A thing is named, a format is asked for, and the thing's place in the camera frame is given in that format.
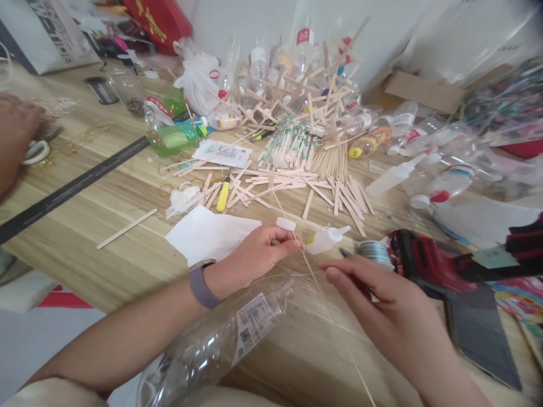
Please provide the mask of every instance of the spool of wire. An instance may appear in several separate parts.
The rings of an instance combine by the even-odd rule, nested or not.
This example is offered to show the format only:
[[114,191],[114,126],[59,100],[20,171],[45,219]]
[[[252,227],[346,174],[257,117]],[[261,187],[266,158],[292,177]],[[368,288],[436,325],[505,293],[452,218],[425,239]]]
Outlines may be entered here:
[[389,247],[383,242],[367,240],[360,243],[360,253],[363,257],[369,258],[387,270],[393,270],[394,265],[390,261]]
[[111,88],[103,76],[91,76],[85,78],[83,82],[90,86],[92,91],[98,97],[98,102],[101,104],[112,105],[119,101],[115,91]]

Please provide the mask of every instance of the green bottle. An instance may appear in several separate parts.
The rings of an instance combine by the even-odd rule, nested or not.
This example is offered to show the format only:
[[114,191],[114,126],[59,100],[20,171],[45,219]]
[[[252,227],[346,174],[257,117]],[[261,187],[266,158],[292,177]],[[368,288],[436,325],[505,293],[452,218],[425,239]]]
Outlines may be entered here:
[[194,127],[192,123],[180,123],[147,134],[147,140],[159,157],[168,157],[198,147],[200,139],[207,134],[208,130],[202,125]]

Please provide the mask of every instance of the white glue bottle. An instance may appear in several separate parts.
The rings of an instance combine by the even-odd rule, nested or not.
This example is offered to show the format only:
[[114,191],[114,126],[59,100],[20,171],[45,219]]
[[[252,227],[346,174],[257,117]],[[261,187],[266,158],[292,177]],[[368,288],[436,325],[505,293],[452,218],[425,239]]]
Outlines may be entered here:
[[383,175],[372,182],[366,192],[371,197],[378,197],[389,189],[394,188],[399,183],[409,178],[409,175],[415,169],[415,166],[426,157],[426,153],[419,155],[411,161],[401,163],[398,166],[390,167]]
[[343,235],[349,230],[351,230],[351,227],[345,226],[341,229],[328,228],[318,231],[305,243],[305,249],[310,254],[319,254],[330,250],[336,243],[343,240]]

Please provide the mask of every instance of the left hand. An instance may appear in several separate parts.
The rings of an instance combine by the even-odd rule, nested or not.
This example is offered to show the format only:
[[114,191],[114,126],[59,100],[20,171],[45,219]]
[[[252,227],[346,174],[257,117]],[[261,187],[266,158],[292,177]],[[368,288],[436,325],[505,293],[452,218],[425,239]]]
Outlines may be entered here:
[[292,232],[275,225],[259,226],[228,257],[206,267],[205,281],[217,298],[226,298],[302,248]]

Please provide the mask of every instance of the scissors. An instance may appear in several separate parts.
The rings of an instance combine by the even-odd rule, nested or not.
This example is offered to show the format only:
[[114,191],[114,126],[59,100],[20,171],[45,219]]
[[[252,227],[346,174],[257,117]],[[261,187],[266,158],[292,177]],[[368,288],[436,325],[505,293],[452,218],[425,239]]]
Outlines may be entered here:
[[58,125],[49,131],[44,137],[42,137],[42,140],[32,140],[28,146],[28,150],[24,156],[24,161],[22,164],[26,166],[34,165],[45,159],[45,157],[47,157],[51,152],[49,141],[57,137],[63,130],[64,128],[61,125]]

